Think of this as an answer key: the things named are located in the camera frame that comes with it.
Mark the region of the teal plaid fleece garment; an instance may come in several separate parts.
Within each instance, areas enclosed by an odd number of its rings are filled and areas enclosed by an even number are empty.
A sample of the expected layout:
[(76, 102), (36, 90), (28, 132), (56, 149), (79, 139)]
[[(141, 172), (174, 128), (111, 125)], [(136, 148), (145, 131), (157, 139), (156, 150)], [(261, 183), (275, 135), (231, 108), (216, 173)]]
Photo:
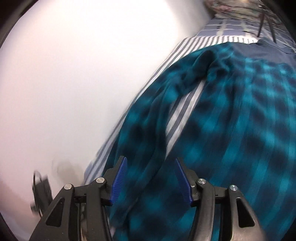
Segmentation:
[(295, 53), (224, 43), (177, 61), (128, 112), (106, 167), (128, 160), (110, 211), (115, 240), (186, 240), (174, 160), (212, 185), (235, 184), (269, 240), (295, 220)]

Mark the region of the black device on floor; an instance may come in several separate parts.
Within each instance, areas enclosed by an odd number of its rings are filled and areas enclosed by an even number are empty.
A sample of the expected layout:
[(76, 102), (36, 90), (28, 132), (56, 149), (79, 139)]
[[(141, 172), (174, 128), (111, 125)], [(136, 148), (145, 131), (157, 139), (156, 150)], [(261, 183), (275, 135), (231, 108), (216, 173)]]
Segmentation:
[(39, 171), (33, 173), (32, 192), (34, 201), (30, 204), (31, 211), (42, 217), (53, 201), (53, 196), (48, 177), (42, 177)]

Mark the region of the grey white striped bed quilt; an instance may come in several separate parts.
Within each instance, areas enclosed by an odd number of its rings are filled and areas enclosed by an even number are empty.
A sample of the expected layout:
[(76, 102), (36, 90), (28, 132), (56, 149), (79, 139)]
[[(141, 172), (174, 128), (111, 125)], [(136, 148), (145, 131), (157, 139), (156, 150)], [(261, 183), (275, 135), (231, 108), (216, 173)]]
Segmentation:
[(185, 57), (187, 54), (202, 49), (204, 47), (209, 47), (212, 45), (222, 44), (225, 42), (239, 42), (243, 44), (256, 43), (258, 41), (255, 37), (246, 36), (193, 36), (185, 38), (175, 46), (173, 51), (169, 54), (166, 60), (158, 67), (154, 74), (149, 78), (149, 80), (144, 84), (140, 91), (136, 94), (135, 98), (130, 103), (129, 107), (125, 110), (118, 123), (114, 126), (112, 132), (110, 133), (107, 140), (98, 150), (93, 161), (90, 162), (84, 173), (84, 183), (88, 184), (96, 177), (102, 175), (104, 170), (106, 160), (112, 149), (112, 146), (116, 140), (116, 137), (121, 129), (122, 124), (125, 121), (125, 117), (132, 107), (132, 105), (137, 101), (137, 99), (144, 93), (144, 91), (153, 83), (155, 80), (168, 69), (172, 64), (177, 62), (179, 59)]

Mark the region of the blue checkered pillow sheet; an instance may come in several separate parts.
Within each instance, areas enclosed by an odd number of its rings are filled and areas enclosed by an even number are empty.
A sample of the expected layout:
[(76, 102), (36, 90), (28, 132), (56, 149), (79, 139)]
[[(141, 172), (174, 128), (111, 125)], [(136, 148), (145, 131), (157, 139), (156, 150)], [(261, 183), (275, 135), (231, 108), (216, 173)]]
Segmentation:
[[(198, 37), (230, 36), (234, 41), (237, 41), (240, 36), (253, 40), (263, 37), (273, 40), (269, 25), (264, 23), (262, 28), (259, 25), (260, 23), (250, 20), (213, 18), (196, 35)], [(295, 41), (287, 29), (275, 24), (272, 24), (272, 27), (276, 43), (281, 47), (290, 47), (295, 50)]]

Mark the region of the floral folded blanket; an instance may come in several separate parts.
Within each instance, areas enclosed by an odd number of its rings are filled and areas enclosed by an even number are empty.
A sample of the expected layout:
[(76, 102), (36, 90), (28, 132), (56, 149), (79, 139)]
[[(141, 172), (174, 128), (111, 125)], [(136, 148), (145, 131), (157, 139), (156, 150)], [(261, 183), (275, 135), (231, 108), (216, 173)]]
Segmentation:
[(258, 17), (261, 9), (260, 1), (204, 1), (205, 5), (212, 10), (215, 15), (226, 18), (242, 19), (248, 17)]

